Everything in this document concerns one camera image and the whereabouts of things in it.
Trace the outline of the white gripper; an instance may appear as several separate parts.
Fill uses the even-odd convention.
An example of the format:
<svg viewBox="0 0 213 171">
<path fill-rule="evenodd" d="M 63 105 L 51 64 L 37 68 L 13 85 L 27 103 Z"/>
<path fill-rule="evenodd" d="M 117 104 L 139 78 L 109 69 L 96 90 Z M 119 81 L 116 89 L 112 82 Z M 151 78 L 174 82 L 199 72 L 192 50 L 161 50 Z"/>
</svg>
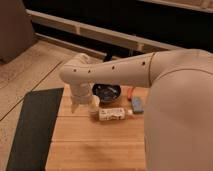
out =
<svg viewBox="0 0 213 171">
<path fill-rule="evenodd" d="M 73 84 L 70 86 L 71 90 L 71 113 L 75 113 L 79 104 L 89 104 L 89 112 L 96 114 L 99 111 L 99 97 L 92 96 L 91 87 L 88 83 L 85 84 Z"/>
</svg>

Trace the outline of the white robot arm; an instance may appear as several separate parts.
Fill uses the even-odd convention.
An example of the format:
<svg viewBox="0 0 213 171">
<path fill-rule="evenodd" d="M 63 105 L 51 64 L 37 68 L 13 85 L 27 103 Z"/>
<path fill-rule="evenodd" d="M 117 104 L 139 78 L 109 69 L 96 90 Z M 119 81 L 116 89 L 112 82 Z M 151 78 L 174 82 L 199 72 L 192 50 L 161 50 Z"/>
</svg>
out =
<svg viewBox="0 0 213 171">
<path fill-rule="evenodd" d="M 213 171 L 213 53 L 171 50 L 97 64 L 80 53 L 60 78 L 74 106 L 92 101 L 92 83 L 147 87 L 147 171 Z"/>
</svg>

